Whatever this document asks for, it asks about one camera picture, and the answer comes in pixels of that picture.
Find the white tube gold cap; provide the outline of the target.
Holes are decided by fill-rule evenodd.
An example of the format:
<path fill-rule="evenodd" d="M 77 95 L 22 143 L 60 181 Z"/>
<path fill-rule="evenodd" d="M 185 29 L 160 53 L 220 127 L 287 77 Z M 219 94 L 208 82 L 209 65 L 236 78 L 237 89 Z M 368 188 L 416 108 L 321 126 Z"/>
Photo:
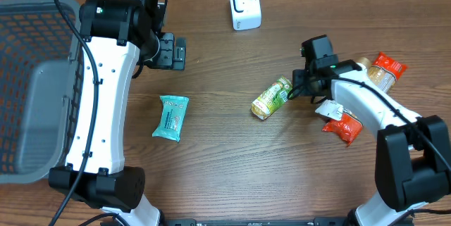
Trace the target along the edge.
<path fill-rule="evenodd" d="M 371 61 L 367 58 L 361 57 L 354 60 L 359 65 L 363 66 L 365 70 L 371 67 Z M 320 106 L 315 110 L 315 113 L 319 115 L 330 118 L 332 120 L 341 120 L 344 112 L 344 107 L 334 100 L 326 99 Z"/>

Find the green snack pouch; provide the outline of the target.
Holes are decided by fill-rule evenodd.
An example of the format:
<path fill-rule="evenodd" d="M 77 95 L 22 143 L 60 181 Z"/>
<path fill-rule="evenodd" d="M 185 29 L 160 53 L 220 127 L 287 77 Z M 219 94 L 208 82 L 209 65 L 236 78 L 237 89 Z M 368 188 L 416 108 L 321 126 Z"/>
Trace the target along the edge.
<path fill-rule="evenodd" d="M 267 119 L 288 101 L 288 93 L 291 90 L 291 81 L 286 77 L 281 76 L 268 89 L 253 100 L 251 112 L 261 120 Z"/>

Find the teal wet wipes pack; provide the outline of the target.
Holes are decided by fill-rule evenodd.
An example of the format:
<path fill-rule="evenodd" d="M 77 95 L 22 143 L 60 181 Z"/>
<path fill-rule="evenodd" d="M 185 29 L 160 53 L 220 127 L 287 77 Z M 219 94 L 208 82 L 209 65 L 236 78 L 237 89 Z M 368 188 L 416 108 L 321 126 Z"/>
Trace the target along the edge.
<path fill-rule="evenodd" d="M 160 100 L 163 106 L 161 120 L 152 136 L 179 142 L 189 99 L 165 95 L 160 96 Z"/>

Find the orange spaghetti packet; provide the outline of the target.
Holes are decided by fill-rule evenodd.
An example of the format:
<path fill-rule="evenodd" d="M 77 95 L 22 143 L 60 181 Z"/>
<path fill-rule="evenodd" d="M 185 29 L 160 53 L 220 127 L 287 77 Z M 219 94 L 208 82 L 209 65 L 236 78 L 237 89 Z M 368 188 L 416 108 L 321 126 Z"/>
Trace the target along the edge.
<path fill-rule="evenodd" d="M 375 61 L 371 62 L 371 67 L 366 70 L 366 74 L 379 89 L 388 93 L 407 69 L 407 65 L 380 52 Z M 349 146 L 363 129 L 364 126 L 356 115 L 344 108 L 342 119 L 330 119 L 322 131 L 334 132 Z"/>

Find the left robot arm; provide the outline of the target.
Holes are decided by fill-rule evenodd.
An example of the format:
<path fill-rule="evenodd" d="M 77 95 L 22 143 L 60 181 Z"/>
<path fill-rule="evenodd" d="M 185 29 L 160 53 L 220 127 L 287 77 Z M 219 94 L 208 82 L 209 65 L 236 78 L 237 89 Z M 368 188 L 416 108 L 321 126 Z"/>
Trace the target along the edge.
<path fill-rule="evenodd" d="M 159 226 L 163 213 L 144 194 L 145 173 L 125 164 L 123 130 L 132 79 L 143 68 L 183 70 L 186 41 L 163 32 L 168 0 L 86 0 L 66 19 L 83 55 L 78 119 L 49 186 L 101 211 L 117 225 Z"/>

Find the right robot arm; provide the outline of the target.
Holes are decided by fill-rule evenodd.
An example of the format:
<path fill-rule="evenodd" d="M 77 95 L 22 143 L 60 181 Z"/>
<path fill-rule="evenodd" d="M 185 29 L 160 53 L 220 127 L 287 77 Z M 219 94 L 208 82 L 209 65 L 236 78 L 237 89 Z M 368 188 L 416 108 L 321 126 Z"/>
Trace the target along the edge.
<path fill-rule="evenodd" d="M 350 110 L 376 138 L 377 191 L 352 209 L 343 225 L 412 225 L 432 213 L 425 206 L 450 194 L 450 135 L 438 116 L 422 117 L 368 78 L 366 67 L 339 61 L 326 35 L 302 42 L 304 69 L 292 73 L 289 99 L 332 99 Z"/>

